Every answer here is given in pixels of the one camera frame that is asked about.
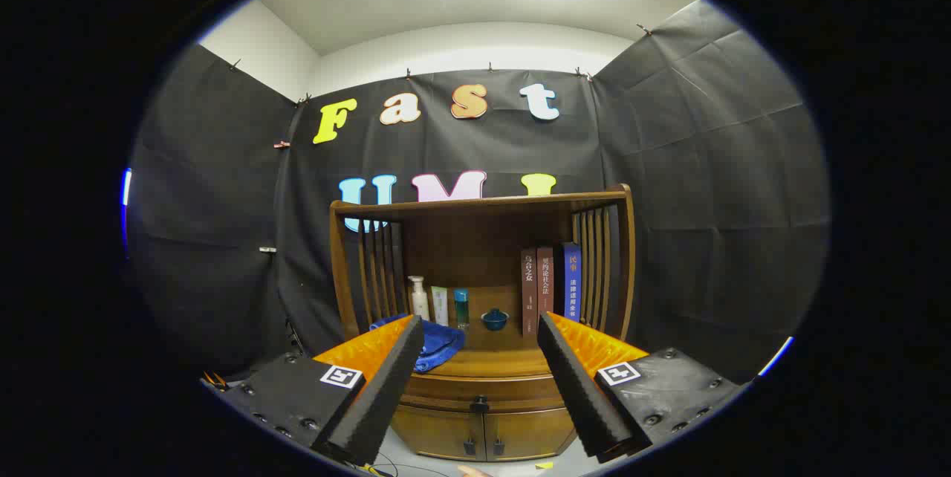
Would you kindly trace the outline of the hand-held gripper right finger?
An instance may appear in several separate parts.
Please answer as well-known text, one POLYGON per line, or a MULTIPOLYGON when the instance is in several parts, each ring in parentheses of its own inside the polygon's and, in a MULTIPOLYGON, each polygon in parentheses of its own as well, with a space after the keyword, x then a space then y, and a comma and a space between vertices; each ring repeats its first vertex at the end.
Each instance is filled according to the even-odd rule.
POLYGON ((606 463, 681 437, 743 391, 676 348, 642 351, 545 312, 538 345, 588 456, 606 463))

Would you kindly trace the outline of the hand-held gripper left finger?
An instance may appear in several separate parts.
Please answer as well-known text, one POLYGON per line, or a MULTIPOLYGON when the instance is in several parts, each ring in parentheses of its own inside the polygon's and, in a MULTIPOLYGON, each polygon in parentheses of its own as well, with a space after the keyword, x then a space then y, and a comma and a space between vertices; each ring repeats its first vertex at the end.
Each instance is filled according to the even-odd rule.
POLYGON ((368 466, 423 348, 423 320, 403 316, 315 357, 288 352, 241 381, 201 385, 275 437, 336 462, 368 466))

